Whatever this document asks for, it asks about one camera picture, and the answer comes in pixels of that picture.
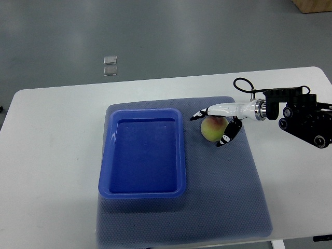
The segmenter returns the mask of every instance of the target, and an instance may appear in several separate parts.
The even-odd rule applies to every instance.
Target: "robotic arm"
[[[250,91],[240,89],[236,82],[244,80],[252,87]],[[279,127],[318,148],[326,148],[332,143],[332,104],[319,103],[316,94],[310,94],[307,86],[296,88],[254,89],[253,84],[245,78],[237,78],[233,85],[240,91],[250,93],[249,103],[223,103],[210,106],[195,113],[190,120],[205,116],[232,117],[217,147],[232,141],[242,128],[242,119],[250,118],[263,121],[266,118],[276,120],[279,115],[279,103],[286,103],[284,118],[279,120]],[[255,93],[262,92],[266,99],[255,99]]]

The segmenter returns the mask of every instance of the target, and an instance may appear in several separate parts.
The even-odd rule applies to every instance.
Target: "floor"
[[[291,0],[3,0],[0,125],[14,94],[27,88],[303,66],[320,67],[332,81],[331,44],[332,12],[304,15]],[[116,76],[103,76],[108,55],[118,57]]]

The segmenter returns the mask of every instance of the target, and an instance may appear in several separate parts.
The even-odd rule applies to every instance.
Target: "blue plastic tray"
[[[106,199],[174,198],[186,188],[182,115],[174,108],[114,112],[99,180]]]

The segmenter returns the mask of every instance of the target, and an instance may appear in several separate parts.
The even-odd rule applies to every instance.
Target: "white table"
[[[95,248],[97,186],[107,107],[124,102],[219,95],[248,101],[250,95],[232,85],[237,77],[251,80],[256,89],[307,85],[317,94],[318,101],[332,103],[332,86],[317,67],[16,93],[0,132],[2,247]],[[315,148],[280,130],[277,121],[243,123],[273,232],[268,238],[209,244],[331,234],[332,146]]]

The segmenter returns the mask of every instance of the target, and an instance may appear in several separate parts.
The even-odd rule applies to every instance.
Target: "cardboard box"
[[[302,13],[332,11],[332,0],[292,0]]]

